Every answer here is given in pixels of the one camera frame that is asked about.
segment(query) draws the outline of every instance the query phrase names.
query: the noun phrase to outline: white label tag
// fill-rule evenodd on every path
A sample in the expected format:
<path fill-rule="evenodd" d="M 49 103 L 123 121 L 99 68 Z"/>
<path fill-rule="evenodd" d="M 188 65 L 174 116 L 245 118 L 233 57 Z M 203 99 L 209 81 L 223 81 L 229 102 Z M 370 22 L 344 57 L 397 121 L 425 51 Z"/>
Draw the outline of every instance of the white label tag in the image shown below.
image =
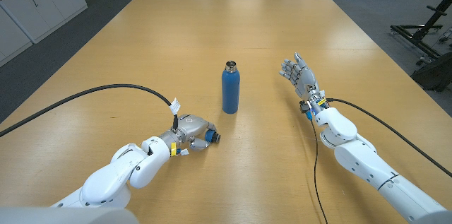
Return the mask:
<path fill-rule="evenodd" d="M 179 109 L 181 108 L 181 105 L 179 104 L 179 101 L 177 101 L 177 99 L 174 98 L 169 108 L 171 109 L 172 114 L 176 115 L 177 111 L 179 111 Z"/>
<path fill-rule="evenodd" d="M 182 156 L 183 155 L 188 155 L 188 154 L 190 154 L 188 149 L 184 149 L 184 150 L 181 151 L 181 155 Z"/>

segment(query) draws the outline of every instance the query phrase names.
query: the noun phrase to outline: wooden table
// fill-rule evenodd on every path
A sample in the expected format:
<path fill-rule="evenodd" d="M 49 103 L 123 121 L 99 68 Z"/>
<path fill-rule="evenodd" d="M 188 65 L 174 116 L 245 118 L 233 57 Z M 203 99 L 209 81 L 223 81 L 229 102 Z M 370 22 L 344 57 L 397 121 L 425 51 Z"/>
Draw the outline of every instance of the wooden table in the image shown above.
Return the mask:
<path fill-rule="evenodd" d="M 133 0 L 1 129 L 88 88 L 148 86 L 177 97 L 180 114 L 215 123 L 222 140 L 171 158 L 146 188 L 132 190 L 127 208 L 141 223 L 320 223 L 314 134 L 293 86 L 278 75 L 295 51 L 328 97 L 369 110 L 452 169 L 452 119 L 331 0 Z M 229 59 L 242 77 L 233 115 L 221 110 Z M 372 118 L 333 106 L 394 169 L 452 208 L 450 177 Z M 0 138 L 0 206 L 50 206 L 117 149 L 171 124 L 168 106 L 134 89 L 62 105 Z M 319 146 L 317 182 L 331 223 L 404 222 Z"/>

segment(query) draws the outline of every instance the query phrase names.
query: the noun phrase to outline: water bottle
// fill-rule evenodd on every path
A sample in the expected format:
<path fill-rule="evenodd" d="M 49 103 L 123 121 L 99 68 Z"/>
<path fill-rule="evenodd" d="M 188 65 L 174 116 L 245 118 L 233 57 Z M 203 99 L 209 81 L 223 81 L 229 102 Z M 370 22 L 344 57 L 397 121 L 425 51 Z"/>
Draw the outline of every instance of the water bottle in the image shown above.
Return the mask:
<path fill-rule="evenodd" d="M 221 75 L 223 111 L 234 114 L 239 109 L 240 73 L 234 61 L 226 62 Z"/>

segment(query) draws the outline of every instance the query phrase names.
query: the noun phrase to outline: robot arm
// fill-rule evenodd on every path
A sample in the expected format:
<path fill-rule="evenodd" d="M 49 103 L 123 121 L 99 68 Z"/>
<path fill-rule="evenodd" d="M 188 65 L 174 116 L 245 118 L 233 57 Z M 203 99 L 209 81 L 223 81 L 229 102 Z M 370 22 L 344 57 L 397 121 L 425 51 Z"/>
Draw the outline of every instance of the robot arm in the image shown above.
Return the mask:
<path fill-rule="evenodd" d="M 410 181 L 399 175 L 376 153 L 375 147 L 357 133 L 356 126 L 326 102 L 325 93 L 306 62 L 295 53 L 296 63 L 285 60 L 280 75 L 300 96 L 303 112 L 312 112 L 323 144 L 334 150 L 336 160 L 348 171 L 372 185 L 408 222 L 447 211 Z"/>
<path fill-rule="evenodd" d="M 206 129 L 205 140 L 196 138 Z M 127 181 L 137 189 L 148 185 L 185 142 L 190 143 L 191 149 L 199 151 L 212 142 L 219 143 L 220 135 L 216 133 L 214 124 L 192 114 L 184 114 L 179 118 L 177 130 L 153 136 L 143 141 L 141 148 L 134 143 L 121 147 L 110 164 L 94 172 L 81 188 L 52 207 L 124 208 L 131 198 Z"/>

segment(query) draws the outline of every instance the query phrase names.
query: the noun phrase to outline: black cable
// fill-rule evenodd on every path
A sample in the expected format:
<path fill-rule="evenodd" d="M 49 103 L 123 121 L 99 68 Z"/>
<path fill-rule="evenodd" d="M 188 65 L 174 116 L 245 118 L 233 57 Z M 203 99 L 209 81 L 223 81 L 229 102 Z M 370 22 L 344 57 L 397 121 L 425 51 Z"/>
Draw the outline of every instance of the black cable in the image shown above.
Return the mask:
<path fill-rule="evenodd" d="M 317 191 L 317 180 L 316 180 L 316 168 L 317 168 L 317 158 L 319 156 L 319 142 L 317 142 L 317 133 L 316 128 L 314 128 L 314 123 L 312 122 L 312 129 L 314 130 L 314 135 L 316 137 L 316 161 L 314 162 L 314 186 L 316 187 L 316 195 L 317 200 L 319 201 L 320 209 L 322 210 L 323 217 L 325 218 L 325 223 L 328 224 L 328 221 L 326 220 L 325 212 L 323 211 L 322 203 L 320 202 L 319 192 Z"/>
<path fill-rule="evenodd" d="M 72 96 L 69 96 L 63 100 L 60 100 L 52 105 L 50 105 L 49 107 L 44 108 L 43 110 L 36 112 L 35 114 L 30 115 L 29 117 L 23 119 L 22 121 L 14 124 L 13 126 L 10 126 L 9 128 L 3 130 L 0 132 L 0 137 L 6 135 L 7 133 L 13 131 L 14 129 L 17 129 L 18 127 L 26 124 L 27 122 L 33 120 L 34 118 L 39 117 L 41 114 L 45 114 L 46 112 L 54 109 L 55 107 L 58 107 L 66 102 L 69 102 L 75 98 L 81 97 L 83 95 L 87 95 L 88 93 L 94 93 L 98 90 L 105 90 L 105 89 L 111 89 L 111 88 L 135 88 L 135 89 L 139 89 L 139 90 L 144 90 L 148 93 L 152 93 L 153 95 L 156 95 L 157 97 L 159 97 L 161 100 L 165 101 L 165 103 L 167 103 L 167 105 L 171 105 L 171 102 L 168 101 L 165 97 L 163 97 L 163 95 L 159 94 L 158 92 L 151 90 L 149 88 L 143 87 L 143 86 L 137 86 L 137 85 L 133 85 L 133 84 L 112 84 L 112 85 L 106 85 L 106 86 L 99 86 L 99 87 L 94 87 L 88 90 L 84 90 L 83 92 L 80 93 L 76 93 Z M 178 126 L 178 121 L 177 121 L 177 114 L 174 115 L 174 121 L 172 124 L 172 128 L 173 129 L 177 129 Z"/>
<path fill-rule="evenodd" d="M 411 147 L 413 147 L 418 153 L 422 154 L 422 156 L 424 156 L 427 160 L 430 160 L 430 162 L 432 162 L 433 164 L 435 164 L 440 170 L 442 170 L 443 172 L 445 172 L 448 176 L 452 177 L 452 173 L 447 170 L 445 167 L 443 167 L 441 164 L 439 164 L 436 160 L 434 160 L 432 157 L 428 156 L 426 153 L 424 153 L 424 151 L 422 151 L 421 149 L 419 149 L 415 144 L 411 143 L 410 140 L 408 140 L 407 138 L 405 138 L 404 136 L 402 136 L 402 134 L 398 133 L 398 131 L 396 131 L 393 127 L 389 126 L 387 123 L 383 122 L 382 120 L 380 120 L 378 117 L 376 117 L 375 115 L 369 113 L 368 111 L 362 109 L 361 107 L 358 107 L 355 104 L 352 104 L 348 101 L 345 100 L 339 100 L 339 99 L 335 99 L 335 98 L 327 98 L 326 101 L 328 102 L 333 102 L 333 101 L 337 101 L 337 102 L 342 102 L 344 104 L 350 105 L 356 109 L 358 109 L 359 111 L 369 115 L 370 117 L 374 118 L 376 121 L 378 121 L 379 123 L 381 123 L 382 125 L 384 125 L 386 128 L 388 128 L 389 130 L 391 130 L 392 132 L 394 132 L 397 136 L 399 136 L 402 140 L 404 140 L 407 144 L 409 144 Z"/>

